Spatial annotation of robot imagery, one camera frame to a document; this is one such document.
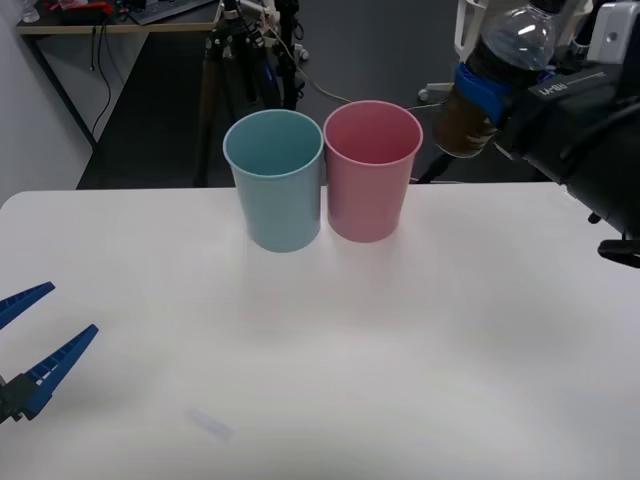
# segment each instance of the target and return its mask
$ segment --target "desk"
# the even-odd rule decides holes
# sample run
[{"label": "desk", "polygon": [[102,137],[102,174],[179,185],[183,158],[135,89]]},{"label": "desk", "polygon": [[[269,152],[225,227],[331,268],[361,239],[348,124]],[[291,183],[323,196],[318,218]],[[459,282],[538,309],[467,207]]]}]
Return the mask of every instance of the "desk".
[{"label": "desk", "polygon": [[636,478],[640,277],[588,213],[550,184],[413,186],[389,239],[325,223],[280,255],[234,190],[13,197],[0,298],[58,288],[2,331],[3,376],[100,333],[0,426],[2,477]]},{"label": "desk", "polygon": [[[107,25],[105,34],[208,32],[213,28],[212,20],[217,8],[217,2],[212,3],[151,25],[140,26],[131,20],[127,20],[124,23],[117,22],[113,25]],[[95,153],[98,144],[91,134],[91,130],[80,116],[80,113],[69,98],[62,83],[49,65],[49,62],[47,62],[38,45],[38,40],[43,36],[91,35],[94,27],[92,25],[62,25],[55,13],[42,7],[41,1],[38,2],[37,9],[40,13],[40,20],[36,23],[20,22],[16,26],[16,31],[26,42],[38,65],[40,65],[40,68],[44,71]]]}]

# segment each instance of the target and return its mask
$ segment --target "gray floor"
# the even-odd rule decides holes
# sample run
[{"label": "gray floor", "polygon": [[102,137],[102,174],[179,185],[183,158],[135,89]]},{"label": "gray floor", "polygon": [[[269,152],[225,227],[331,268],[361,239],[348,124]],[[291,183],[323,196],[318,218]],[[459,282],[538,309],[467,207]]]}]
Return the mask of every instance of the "gray floor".
[{"label": "gray floor", "polygon": [[[308,74],[323,88],[350,100],[380,99],[417,104],[428,81],[452,77],[457,57],[453,0],[300,0],[299,20],[311,58]],[[127,87],[79,188],[188,187],[193,171],[203,36],[149,36]],[[299,111],[322,124],[338,106],[310,86]],[[434,111],[415,112],[425,130],[414,176],[439,155],[431,139]],[[218,123],[210,160],[210,185],[231,186],[220,142],[229,127]],[[533,169],[502,157],[493,146],[482,155],[457,160],[441,180],[529,181]]]}]

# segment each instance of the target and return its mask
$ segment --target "white wall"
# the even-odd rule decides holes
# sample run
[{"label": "white wall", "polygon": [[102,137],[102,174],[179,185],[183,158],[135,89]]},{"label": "white wall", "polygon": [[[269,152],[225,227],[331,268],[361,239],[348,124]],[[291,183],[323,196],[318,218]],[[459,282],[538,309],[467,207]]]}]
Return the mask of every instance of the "white wall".
[{"label": "white wall", "polygon": [[[25,190],[74,189],[91,148],[31,53],[15,33],[17,0],[0,1],[0,205]],[[114,59],[122,75],[131,72],[145,35],[112,35]],[[89,128],[107,100],[98,73],[89,70],[90,35],[48,37],[41,48]],[[102,133],[122,85],[103,42],[102,65],[113,89],[110,110],[96,130]]]}]

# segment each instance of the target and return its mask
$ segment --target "cable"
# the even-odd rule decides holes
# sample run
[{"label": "cable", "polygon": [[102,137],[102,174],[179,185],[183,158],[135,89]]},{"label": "cable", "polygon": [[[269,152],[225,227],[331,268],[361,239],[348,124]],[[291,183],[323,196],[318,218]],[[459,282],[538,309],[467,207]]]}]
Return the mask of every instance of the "cable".
[{"label": "cable", "polygon": [[405,110],[407,111],[411,111],[411,110],[420,110],[421,108],[432,108],[432,107],[437,107],[442,105],[444,102],[438,102],[438,103],[430,103],[429,105],[418,105],[417,107],[409,107]]},{"label": "cable", "polygon": [[[342,103],[342,104],[353,103],[353,100],[349,100],[348,98],[344,98],[344,97],[341,97],[340,95],[336,95],[335,93],[331,93],[328,90],[325,90],[324,88],[322,88],[320,85],[318,85],[318,83],[315,80],[313,80],[309,75],[307,75],[307,72],[305,72],[302,69],[302,67],[300,67],[298,65],[298,62],[296,62],[296,59],[291,54],[291,52],[289,51],[289,49],[287,48],[285,43],[282,41],[282,39],[280,38],[280,35],[278,35],[276,33],[276,31],[273,28],[271,28],[270,25],[268,25],[266,23],[265,23],[265,25],[267,26],[267,29],[269,31],[271,31],[271,33],[273,33],[275,35],[276,39],[280,42],[280,45],[282,45],[282,48],[287,53],[289,58],[291,60],[293,60],[294,64],[296,65],[296,68],[298,69],[300,74],[302,74],[302,76],[307,79],[307,81],[311,84],[311,86],[313,87],[314,90],[316,90],[321,95],[324,95],[325,97],[328,97],[331,100],[334,100],[334,101],[336,101],[338,103]],[[411,111],[411,110],[418,110],[418,109],[421,109],[421,108],[432,108],[432,107],[437,107],[438,105],[442,105],[442,103],[444,103],[444,102],[432,103],[432,104],[429,104],[429,105],[419,105],[417,107],[407,108],[406,110]]]},{"label": "cable", "polygon": [[100,31],[100,38],[98,39],[98,71],[100,72],[100,75],[102,76],[102,80],[104,80],[104,84],[107,86],[108,98],[107,98],[107,104],[104,106],[104,108],[102,109],[102,112],[100,112],[100,115],[98,115],[98,118],[96,118],[96,121],[93,123],[93,127],[91,128],[91,135],[94,135],[94,133],[96,131],[96,126],[98,125],[98,122],[100,121],[100,119],[102,118],[104,113],[109,108],[109,105],[111,105],[111,85],[109,85],[109,81],[107,80],[107,77],[105,76],[104,72],[102,71],[102,62],[100,61],[100,52],[102,51],[102,37],[104,37],[105,26],[106,26],[106,24],[103,23],[102,24],[102,30]]},{"label": "cable", "polygon": [[107,53],[109,54],[109,59],[111,60],[111,65],[113,65],[113,69],[116,71],[116,75],[120,79],[120,83],[124,87],[124,77],[120,74],[120,70],[118,70],[118,66],[116,65],[115,60],[113,59],[113,54],[111,53],[111,47],[109,46],[109,35],[107,33],[107,24],[105,23],[102,28],[104,29],[104,33],[106,37],[104,38],[104,43],[107,44]]}]

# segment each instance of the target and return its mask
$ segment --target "plastic cup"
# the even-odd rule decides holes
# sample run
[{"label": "plastic cup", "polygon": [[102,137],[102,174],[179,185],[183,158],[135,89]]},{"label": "plastic cup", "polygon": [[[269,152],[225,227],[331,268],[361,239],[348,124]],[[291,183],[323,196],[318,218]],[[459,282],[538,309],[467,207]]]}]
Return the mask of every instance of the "plastic cup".
[{"label": "plastic cup", "polygon": [[329,224],[355,242],[388,237],[422,145],[420,123],[397,105],[354,102],[329,116],[324,136]]},{"label": "plastic cup", "polygon": [[224,137],[249,235],[272,252],[299,250],[320,230],[320,127],[289,110],[238,121]]}]

